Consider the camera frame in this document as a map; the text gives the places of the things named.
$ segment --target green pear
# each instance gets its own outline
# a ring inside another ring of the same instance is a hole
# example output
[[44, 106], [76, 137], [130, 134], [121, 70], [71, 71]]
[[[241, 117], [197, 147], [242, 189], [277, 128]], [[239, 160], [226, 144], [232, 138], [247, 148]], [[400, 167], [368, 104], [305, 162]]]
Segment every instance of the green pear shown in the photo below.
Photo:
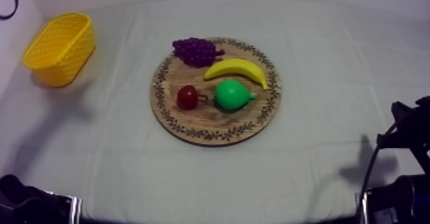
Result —
[[215, 94], [216, 102], [225, 109], [237, 109], [255, 97], [245, 85], [234, 79], [222, 81]]

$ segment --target plastic basket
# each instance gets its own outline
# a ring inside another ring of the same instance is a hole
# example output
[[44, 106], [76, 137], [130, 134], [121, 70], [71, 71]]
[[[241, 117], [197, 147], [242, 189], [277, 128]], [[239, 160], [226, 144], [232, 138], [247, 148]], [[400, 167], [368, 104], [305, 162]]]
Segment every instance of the plastic basket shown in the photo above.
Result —
[[49, 21], [24, 53], [22, 62], [49, 86], [70, 84], [91, 55], [95, 38], [91, 18], [66, 13]]

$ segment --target grape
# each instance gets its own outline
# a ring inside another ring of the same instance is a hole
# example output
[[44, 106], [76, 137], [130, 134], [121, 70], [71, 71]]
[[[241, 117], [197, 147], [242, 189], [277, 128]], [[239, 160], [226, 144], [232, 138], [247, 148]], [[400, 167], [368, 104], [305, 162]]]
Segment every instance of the grape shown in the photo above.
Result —
[[173, 41], [174, 55], [191, 67], [211, 66], [215, 58], [224, 55], [224, 50], [216, 51], [215, 45], [208, 40], [200, 38], [188, 38]]

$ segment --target yellow banana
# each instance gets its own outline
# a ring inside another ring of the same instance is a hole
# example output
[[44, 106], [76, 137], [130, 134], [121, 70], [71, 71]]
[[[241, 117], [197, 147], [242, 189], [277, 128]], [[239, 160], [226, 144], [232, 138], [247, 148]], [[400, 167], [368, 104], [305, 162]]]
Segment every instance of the yellow banana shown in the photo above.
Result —
[[252, 80], [260, 83], [263, 90], [267, 89], [266, 76], [263, 70], [258, 65], [248, 60], [232, 58], [215, 63], [206, 71], [205, 79], [213, 79], [225, 74], [242, 74], [248, 76]]

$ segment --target table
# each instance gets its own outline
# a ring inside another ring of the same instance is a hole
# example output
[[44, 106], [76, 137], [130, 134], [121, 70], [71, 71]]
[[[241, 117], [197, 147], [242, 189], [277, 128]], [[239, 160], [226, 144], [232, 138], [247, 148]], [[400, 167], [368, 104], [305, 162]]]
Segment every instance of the table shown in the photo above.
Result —
[[[84, 200], [90, 218], [133, 223], [299, 223], [354, 213], [390, 104], [430, 90], [425, 22], [289, 0], [174, 0], [88, 10], [96, 50], [68, 87], [22, 65], [0, 99], [0, 173]], [[227, 36], [276, 65], [283, 97], [244, 143], [203, 148], [155, 120], [154, 70], [180, 38]], [[420, 173], [382, 151], [370, 180]]]

